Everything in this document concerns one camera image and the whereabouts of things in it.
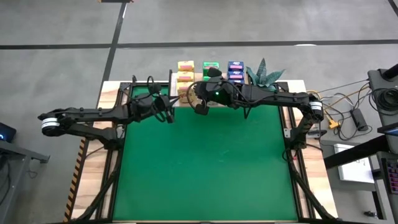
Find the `yellow warning stripe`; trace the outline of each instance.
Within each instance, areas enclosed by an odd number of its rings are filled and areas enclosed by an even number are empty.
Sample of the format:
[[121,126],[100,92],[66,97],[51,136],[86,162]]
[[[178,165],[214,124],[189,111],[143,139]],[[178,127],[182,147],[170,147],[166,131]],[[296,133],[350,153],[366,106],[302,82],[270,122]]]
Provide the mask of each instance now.
[[63,222],[69,222],[70,217],[72,216],[72,210],[73,210],[72,202],[75,200],[75,197],[76,197],[77,178],[79,176],[79,173],[81,172],[80,164],[81,164],[81,158],[83,157],[83,150],[85,148],[85,144],[86,144],[86,139],[80,140],[79,152],[78,152],[77,159],[76,159],[75,170],[73,171],[72,183],[70,184],[70,188],[69,188],[67,209],[65,209]]

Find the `yellow box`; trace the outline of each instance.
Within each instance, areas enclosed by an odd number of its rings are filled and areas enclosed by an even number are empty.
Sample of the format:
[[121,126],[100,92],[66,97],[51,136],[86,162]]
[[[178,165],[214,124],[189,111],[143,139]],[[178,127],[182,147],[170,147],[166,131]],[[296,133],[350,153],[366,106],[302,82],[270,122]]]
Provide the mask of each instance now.
[[193,61],[183,61],[178,62],[178,70],[179,72],[193,72],[194,71]]
[[177,72],[177,82],[193,82],[193,72]]
[[[188,98],[187,98],[187,90],[188,87],[192,84],[193,82],[178,82],[177,83],[177,93],[180,97],[179,101],[181,103],[188,103]],[[190,101],[192,102],[195,99],[195,92],[193,90],[193,87],[191,87],[188,97]]]

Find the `wooden table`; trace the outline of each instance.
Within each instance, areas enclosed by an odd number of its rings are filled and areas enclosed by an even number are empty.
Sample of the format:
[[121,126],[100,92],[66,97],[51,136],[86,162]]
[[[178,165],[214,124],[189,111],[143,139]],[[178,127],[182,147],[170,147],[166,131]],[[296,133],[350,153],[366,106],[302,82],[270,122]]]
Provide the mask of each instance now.
[[[199,79],[200,76],[201,74],[196,73],[195,79]],[[280,82],[287,82],[290,92],[306,92],[303,80],[281,80]],[[112,108],[114,106],[120,83],[120,81],[108,81],[103,83],[98,107]],[[289,128],[290,120],[287,108],[284,108],[284,111],[285,120]],[[294,116],[296,119],[295,122],[298,124],[302,119],[302,114],[297,108],[294,108]],[[94,127],[96,128],[105,128],[109,126],[111,126],[110,122],[98,122],[94,124]],[[308,139],[307,142],[315,146],[319,146],[318,141],[314,139]],[[85,157],[86,154],[93,152],[100,147],[102,147],[102,144],[99,141],[88,142],[85,139],[81,140],[80,150],[76,159],[75,171],[72,177],[72,184],[70,186],[70,193],[68,195],[65,218],[63,219],[65,222],[71,218],[79,217],[100,191],[107,151],[100,149],[89,157]],[[307,147],[302,152],[311,191],[326,210],[334,217],[337,217],[333,195],[326,168],[323,163],[322,152],[313,147]],[[104,199],[103,217],[105,217],[108,212],[110,193],[111,191],[109,190]],[[303,215],[304,217],[308,217],[306,199],[301,189],[300,200]]]

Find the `gray concrete floor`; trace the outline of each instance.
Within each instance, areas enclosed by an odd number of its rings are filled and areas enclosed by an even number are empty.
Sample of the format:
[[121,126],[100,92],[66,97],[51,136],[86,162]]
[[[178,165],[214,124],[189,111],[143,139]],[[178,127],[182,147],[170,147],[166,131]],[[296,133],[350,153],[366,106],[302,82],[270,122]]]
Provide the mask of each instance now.
[[[119,9],[120,4],[95,0],[3,0],[0,45],[108,44]],[[138,0],[127,6],[119,42],[398,39],[397,27],[387,0]],[[26,176],[12,223],[62,220],[80,138],[47,138],[36,117],[55,108],[95,107],[108,52],[0,50],[0,122],[17,128],[18,145],[51,154],[47,165],[31,164],[39,175]],[[242,60],[256,68],[263,57],[269,70],[286,69],[282,79],[302,79],[307,89],[322,90],[363,80],[370,69],[391,67],[398,62],[398,45],[118,49],[109,79],[130,80],[134,74],[166,80],[168,70],[186,59],[197,65],[216,60],[221,68],[228,60]],[[361,85],[339,91],[350,93]],[[344,103],[338,108],[349,109]],[[367,101],[361,109],[369,125],[380,126]],[[352,133],[352,122],[344,129]],[[375,136],[373,131],[353,141]],[[324,139],[337,137],[328,133]],[[369,192],[333,189],[333,195],[344,220],[392,223],[361,214],[374,210]]]

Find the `potted plant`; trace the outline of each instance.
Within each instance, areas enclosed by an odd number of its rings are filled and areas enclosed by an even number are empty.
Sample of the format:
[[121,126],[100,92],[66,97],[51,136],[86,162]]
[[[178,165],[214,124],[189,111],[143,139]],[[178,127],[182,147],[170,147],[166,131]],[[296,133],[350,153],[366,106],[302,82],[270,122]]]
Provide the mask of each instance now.
[[285,70],[271,72],[267,75],[266,60],[263,58],[259,65],[257,73],[254,74],[250,67],[246,67],[246,73],[250,76],[253,85],[257,85],[261,88],[266,88],[270,91],[275,91],[276,88],[273,84],[276,82]]

